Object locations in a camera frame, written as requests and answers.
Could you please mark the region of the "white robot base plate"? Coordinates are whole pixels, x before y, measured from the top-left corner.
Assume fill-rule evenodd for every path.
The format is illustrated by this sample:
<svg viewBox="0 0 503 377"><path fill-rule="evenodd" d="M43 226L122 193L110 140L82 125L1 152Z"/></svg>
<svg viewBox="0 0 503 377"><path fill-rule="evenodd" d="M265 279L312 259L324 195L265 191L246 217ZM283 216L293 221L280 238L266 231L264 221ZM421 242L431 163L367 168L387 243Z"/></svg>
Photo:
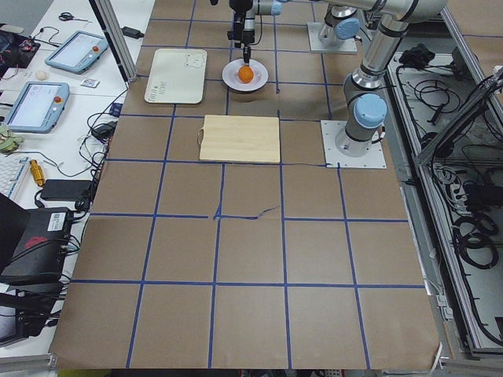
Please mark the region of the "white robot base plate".
<svg viewBox="0 0 503 377"><path fill-rule="evenodd" d="M310 22L307 24L307 30L312 53L356 55L358 52L354 38L338 38L335 29L325 23Z"/></svg>
<svg viewBox="0 0 503 377"><path fill-rule="evenodd" d="M354 141L346 134L346 121L321 121L325 165L331 168L386 169L379 131L369 141Z"/></svg>

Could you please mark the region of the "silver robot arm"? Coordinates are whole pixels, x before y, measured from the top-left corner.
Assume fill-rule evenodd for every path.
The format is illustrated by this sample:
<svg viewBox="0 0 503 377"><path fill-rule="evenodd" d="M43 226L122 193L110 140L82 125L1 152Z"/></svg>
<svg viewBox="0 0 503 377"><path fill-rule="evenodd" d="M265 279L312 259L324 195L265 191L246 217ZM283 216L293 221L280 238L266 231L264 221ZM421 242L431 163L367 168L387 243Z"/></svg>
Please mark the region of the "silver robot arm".
<svg viewBox="0 0 503 377"><path fill-rule="evenodd" d="M348 120L336 136L336 147L346 156L364 156L375 132L384 124L387 103L377 90L408 26L390 15L382 16L360 66L344 82Z"/></svg>
<svg viewBox="0 0 503 377"><path fill-rule="evenodd" d="M255 45L255 18L276 17L285 1L230 1L233 20L227 38L242 49L244 63L250 63ZM310 20L308 39L313 52L347 53L346 44L360 32L358 11L381 14L375 35L354 77L376 81L385 72L411 24L430 20L446 7L446 1L327 1L321 23Z"/></svg>

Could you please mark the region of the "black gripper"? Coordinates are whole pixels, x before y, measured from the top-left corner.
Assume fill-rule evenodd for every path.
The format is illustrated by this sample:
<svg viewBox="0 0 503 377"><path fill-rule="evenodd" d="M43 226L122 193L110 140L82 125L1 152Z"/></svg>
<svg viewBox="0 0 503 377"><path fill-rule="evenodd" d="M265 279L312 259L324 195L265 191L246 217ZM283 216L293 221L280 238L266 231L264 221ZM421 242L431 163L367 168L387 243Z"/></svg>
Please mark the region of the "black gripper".
<svg viewBox="0 0 503 377"><path fill-rule="evenodd" d="M227 35L236 48L243 47L245 65L250 64L251 46L255 43L257 6L258 2L253 0L229 0L229 7L233 10L233 23Z"/></svg>

